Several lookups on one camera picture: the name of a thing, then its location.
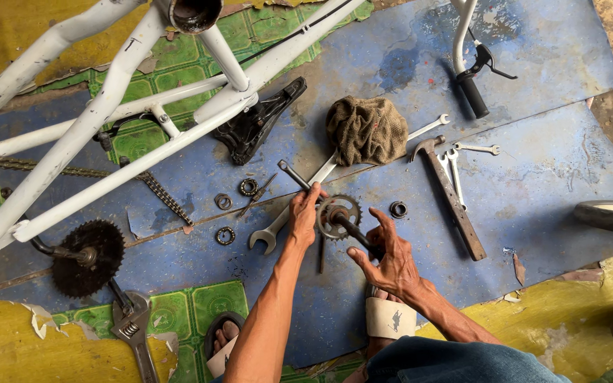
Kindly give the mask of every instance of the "bicycle chain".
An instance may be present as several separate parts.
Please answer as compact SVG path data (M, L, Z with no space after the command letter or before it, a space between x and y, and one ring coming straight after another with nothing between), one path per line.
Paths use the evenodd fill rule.
M181 217L188 226L193 227L193 221L191 221L188 214L183 211L181 205L179 205L175 201L175 199L172 198L169 193L167 193L165 188L160 185L160 183L157 179L155 179L153 173L151 173L150 170L146 170L134 178L144 181L146 185L150 187L150 190L153 190L153 192L155 192L155 195L158 196L158 198L160 198L162 202L165 203L165 205L169 206L170 209L172 209L172 211L174 211L179 217Z
M0 168L2 169L31 172L35 166L37 166L37 163L37 161L21 160L19 158L4 157L3 155L0 155ZM79 168L77 166L66 166L64 170L61 170L61 174L76 177L105 178L110 175L110 172L104 170Z
M5 157L0 155L0 168L2 169L10 169L10 170L21 170L24 172L32 171L35 166L37 166L38 161L33 160L22 160L19 158L13 157ZM66 176L75 176L75 177L90 177L90 178L105 178L111 175L111 172L105 170L95 170L88 168L79 168L77 166L66 166L64 170L61 170L61 174ZM165 205L169 206L172 211L174 211L181 219L183 219L188 226L193 226L193 221L191 218L183 211L181 205L179 205L172 196L165 190L162 185L158 182L157 179L153 176L149 170L146 170L140 173L138 176L133 179L138 179L140 181L144 181L148 187L150 187L155 195L158 196L165 203Z

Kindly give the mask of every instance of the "rag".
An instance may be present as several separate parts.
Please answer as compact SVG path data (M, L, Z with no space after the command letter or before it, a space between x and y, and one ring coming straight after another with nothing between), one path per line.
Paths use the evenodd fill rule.
M326 116L326 133L339 148L343 166L386 165L406 154L408 124L384 97L348 95L336 101Z

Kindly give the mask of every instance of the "green tile floor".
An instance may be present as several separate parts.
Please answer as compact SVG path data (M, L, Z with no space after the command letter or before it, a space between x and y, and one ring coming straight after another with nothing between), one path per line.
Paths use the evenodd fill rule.
M249 8L220 19L217 25L233 49L236 58L242 60L288 35L320 6L321 4L302 4L296 7L272 5L260 10ZM364 2L333 30L354 20L361 21L368 18L372 9L372 3ZM149 74L142 74L139 71L134 73L132 82L122 100L123 103L174 89L179 84L186 85L204 80L219 71L219 66L200 42L190 35L176 34L173 41L160 38L152 52L153 57L158 59L155 70ZM317 42L304 51L282 73L313 60L320 52L321 45ZM243 67L248 67L252 62L254 60L248 61ZM86 81L94 97L101 89L106 74L107 72L99 72L94 69L86 70L39 87L33 93L60 89ZM216 90L205 92L165 105L164 109L180 130L186 130L193 122L193 111L215 93ZM104 129L109 129L111 126L112 123L106 124ZM122 155L134 161L166 141L167 135L157 124L150 121L133 121L120 128L118 135L113 138L113 150L108 153L108 157L115 163Z
M247 317L249 309L243 284L239 280L215 283L196 288L166 292L151 296L149 334L173 331L179 342L178 364L170 382L209 382L212 379L206 366L203 340L212 320L224 311L235 311ZM112 305L85 307L54 314L57 324L81 321L94 327L101 339L117 339L110 332L113 326ZM296 373L292 367L283 368L282 382L335 383L342 382L358 368L362 359L354 359L337 366L332 371L311 379L304 373Z

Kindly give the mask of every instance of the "man's left hand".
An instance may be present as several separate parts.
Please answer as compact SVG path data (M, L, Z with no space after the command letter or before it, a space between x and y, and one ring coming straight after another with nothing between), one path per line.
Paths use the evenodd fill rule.
M309 194L301 191L290 201L290 234L305 248L316 240L313 226L316 222L315 206L319 195L328 197L328 194L321 190L321 183L314 182Z

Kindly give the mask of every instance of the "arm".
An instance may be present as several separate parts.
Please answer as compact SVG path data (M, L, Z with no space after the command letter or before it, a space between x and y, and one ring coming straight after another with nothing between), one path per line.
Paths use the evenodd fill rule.
M347 250L347 254L361 267L370 283L403 300L450 341L502 344L484 327L451 305L438 293L434 283L418 274L411 254L411 244L396 235L394 222L389 217L372 207L370 214L377 218L380 226L368 232L366 237L384 249L384 258L378 266L374 266L360 249Z
M225 382L278 382L290 330L292 297L304 252L316 236L315 203L320 183L290 201L290 233L273 274L245 320L226 365Z

